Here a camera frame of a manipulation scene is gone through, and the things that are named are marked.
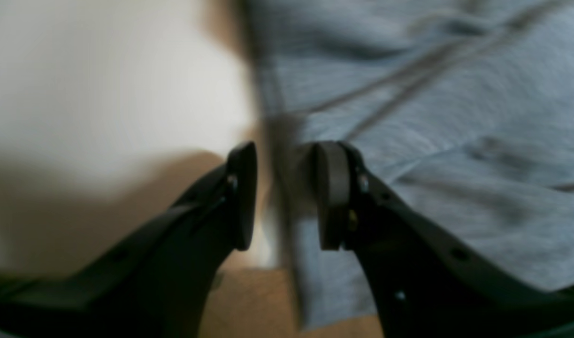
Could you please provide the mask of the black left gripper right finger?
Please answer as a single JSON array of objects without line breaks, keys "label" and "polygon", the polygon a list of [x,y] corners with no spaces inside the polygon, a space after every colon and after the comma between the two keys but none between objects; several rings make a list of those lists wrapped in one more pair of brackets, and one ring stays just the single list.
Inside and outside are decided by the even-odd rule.
[{"label": "black left gripper right finger", "polygon": [[574,291],[512,278],[413,211],[351,144],[315,143],[323,250],[354,252],[386,338],[574,338]]}]

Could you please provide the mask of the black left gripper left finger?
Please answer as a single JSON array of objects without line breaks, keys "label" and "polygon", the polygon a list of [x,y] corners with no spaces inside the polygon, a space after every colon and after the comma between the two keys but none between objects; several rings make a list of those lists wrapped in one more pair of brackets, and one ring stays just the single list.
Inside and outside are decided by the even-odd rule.
[{"label": "black left gripper left finger", "polygon": [[17,338],[196,338],[214,277],[253,237],[257,152],[239,144],[165,212],[79,273],[0,297]]}]

